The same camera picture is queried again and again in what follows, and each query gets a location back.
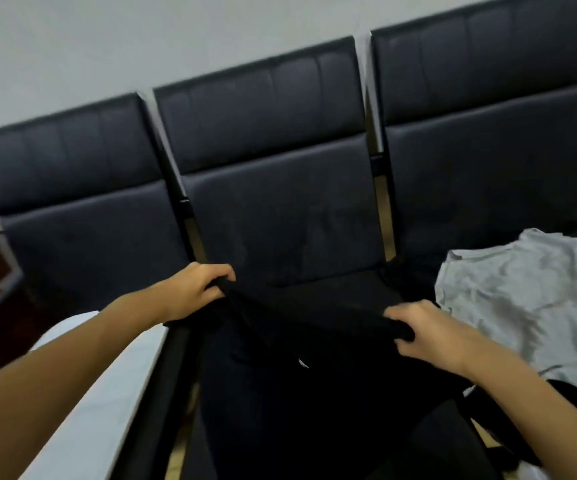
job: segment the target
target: white wall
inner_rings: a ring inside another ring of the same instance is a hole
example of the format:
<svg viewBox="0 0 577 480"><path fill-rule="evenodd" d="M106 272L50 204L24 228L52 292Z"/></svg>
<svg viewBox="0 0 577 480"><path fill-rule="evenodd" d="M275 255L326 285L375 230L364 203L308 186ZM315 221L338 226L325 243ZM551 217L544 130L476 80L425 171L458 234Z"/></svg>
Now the white wall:
<svg viewBox="0 0 577 480"><path fill-rule="evenodd" d="M0 0L0 126L476 1Z"/></svg>

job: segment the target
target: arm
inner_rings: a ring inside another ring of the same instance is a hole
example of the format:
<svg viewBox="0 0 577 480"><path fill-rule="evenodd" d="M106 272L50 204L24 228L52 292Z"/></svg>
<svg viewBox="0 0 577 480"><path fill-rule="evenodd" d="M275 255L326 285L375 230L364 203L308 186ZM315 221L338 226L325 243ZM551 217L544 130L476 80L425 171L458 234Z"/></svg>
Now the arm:
<svg viewBox="0 0 577 480"><path fill-rule="evenodd" d="M430 362L485 389L552 475L577 480L577 409L518 355L430 301L392 306L384 314L415 331L414 342L396 340L402 355Z"/></svg>
<svg viewBox="0 0 577 480"><path fill-rule="evenodd" d="M165 281L117 298L91 320L0 370L0 480L18 478L113 360L143 331L214 299L228 264L191 263Z"/></svg>

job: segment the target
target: hand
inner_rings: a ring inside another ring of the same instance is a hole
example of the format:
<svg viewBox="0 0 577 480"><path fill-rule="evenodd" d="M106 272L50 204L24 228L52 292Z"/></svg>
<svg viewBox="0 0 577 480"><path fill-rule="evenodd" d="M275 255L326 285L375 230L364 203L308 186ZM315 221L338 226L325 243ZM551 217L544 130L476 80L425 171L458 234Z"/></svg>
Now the hand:
<svg viewBox="0 0 577 480"><path fill-rule="evenodd" d="M226 276L229 281L236 280L229 264L192 262L170 278L134 293L139 299L133 303L147 308L149 327L186 318L211 301L224 297L217 286L207 288L210 282L221 276Z"/></svg>
<svg viewBox="0 0 577 480"><path fill-rule="evenodd" d="M415 332L414 342L395 340L400 354L430 362L473 382L476 381L474 364L491 356L497 360L503 355L513 354L428 300L390 306L384 311L384 316L408 323Z"/></svg>

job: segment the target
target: chair backrest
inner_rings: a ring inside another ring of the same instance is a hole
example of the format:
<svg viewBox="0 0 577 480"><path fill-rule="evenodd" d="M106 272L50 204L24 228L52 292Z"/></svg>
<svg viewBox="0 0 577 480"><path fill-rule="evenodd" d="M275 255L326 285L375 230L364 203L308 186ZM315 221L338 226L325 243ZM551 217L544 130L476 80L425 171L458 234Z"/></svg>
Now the chair backrest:
<svg viewBox="0 0 577 480"><path fill-rule="evenodd" d="M577 0L494 0L373 31L398 252L577 226Z"/></svg>
<svg viewBox="0 0 577 480"><path fill-rule="evenodd" d="M98 310L189 259L137 95L0 128L0 220L39 304Z"/></svg>
<svg viewBox="0 0 577 480"><path fill-rule="evenodd" d="M351 37L155 93L209 260L273 285L384 260Z"/></svg>

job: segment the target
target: gray t-shirt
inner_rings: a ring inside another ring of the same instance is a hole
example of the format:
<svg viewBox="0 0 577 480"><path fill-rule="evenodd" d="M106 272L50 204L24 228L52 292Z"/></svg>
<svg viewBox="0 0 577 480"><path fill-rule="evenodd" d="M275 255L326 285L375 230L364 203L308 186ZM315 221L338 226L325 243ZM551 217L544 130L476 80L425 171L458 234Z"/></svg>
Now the gray t-shirt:
<svg viewBox="0 0 577 480"><path fill-rule="evenodd" d="M577 386L577 240L525 230L506 246L448 253L435 285L455 318Z"/></svg>

